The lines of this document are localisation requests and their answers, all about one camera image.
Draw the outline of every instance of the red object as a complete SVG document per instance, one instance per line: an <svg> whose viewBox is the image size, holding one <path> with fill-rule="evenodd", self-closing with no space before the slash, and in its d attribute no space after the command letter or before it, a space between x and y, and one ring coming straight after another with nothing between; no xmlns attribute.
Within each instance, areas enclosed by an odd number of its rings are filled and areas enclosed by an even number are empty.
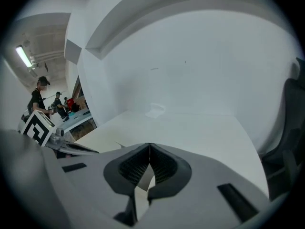
<svg viewBox="0 0 305 229"><path fill-rule="evenodd" d="M68 109L72 111L72 104L74 104L74 99L70 98L67 100Z"/></svg>

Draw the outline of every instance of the white table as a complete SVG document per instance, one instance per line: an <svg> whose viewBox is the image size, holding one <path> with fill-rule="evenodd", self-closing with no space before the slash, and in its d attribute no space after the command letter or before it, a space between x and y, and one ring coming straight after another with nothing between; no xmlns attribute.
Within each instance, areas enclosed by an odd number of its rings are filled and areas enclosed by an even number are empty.
<svg viewBox="0 0 305 229"><path fill-rule="evenodd" d="M173 146L221 161L269 196L262 164L233 116L165 113L156 119L126 111L76 143L107 152L138 143Z"/></svg>
<svg viewBox="0 0 305 229"><path fill-rule="evenodd" d="M82 109L78 112L76 112L74 115L69 116L69 120L62 123L58 128L62 128L63 131L66 133L73 128L77 127L81 123L84 123L87 120L90 120L92 118L91 113L83 115L85 112L87 112L88 109Z"/></svg>

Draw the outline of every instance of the ceiling light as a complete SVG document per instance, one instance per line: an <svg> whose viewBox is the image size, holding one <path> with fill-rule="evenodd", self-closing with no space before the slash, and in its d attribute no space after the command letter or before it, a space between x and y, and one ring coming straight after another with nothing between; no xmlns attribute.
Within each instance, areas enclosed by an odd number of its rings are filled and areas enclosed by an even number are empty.
<svg viewBox="0 0 305 229"><path fill-rule="evenodd" d="M18 47L16 48L16 52L18 53L18 55L21 57L22 61L25 63L25 65L26 65L28 68L32 67L32 64L31 64L31 62L29 61L27 55L25 54L25 52L24 52L22 46L18 46Z"/></svg>

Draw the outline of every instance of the black and white marker cube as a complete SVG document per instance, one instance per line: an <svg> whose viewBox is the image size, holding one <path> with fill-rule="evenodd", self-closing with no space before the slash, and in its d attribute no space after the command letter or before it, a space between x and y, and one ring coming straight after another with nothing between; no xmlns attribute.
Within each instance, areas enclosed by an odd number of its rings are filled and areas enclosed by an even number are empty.
<svg viewBox="0 0 305 229"><path fill-rule="evenodd" d="M25 124L22 134L33 138L40 146L45 146L56 126L41 111L35 110Z"/></svg>

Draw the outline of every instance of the black rectangular slot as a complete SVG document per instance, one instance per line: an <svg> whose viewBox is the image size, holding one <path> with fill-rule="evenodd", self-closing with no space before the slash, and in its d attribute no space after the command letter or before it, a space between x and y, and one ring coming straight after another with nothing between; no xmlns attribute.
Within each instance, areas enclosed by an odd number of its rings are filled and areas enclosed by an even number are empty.
<svg viewBox="0 0 305 229"><path fill-rule="evenodd" d="M217 188L242 222L258 213L257 209L232 184L223 184Z"/></svg>
<svg viewBox="0 0 305 229"><path fill-rule="evenodd" d="M75 165L63 166L62 169L64 172L70 172L70 171L78 170L78 169L81 169L84 167L86 167L86 165L84 163L78 163Z"/></svg>

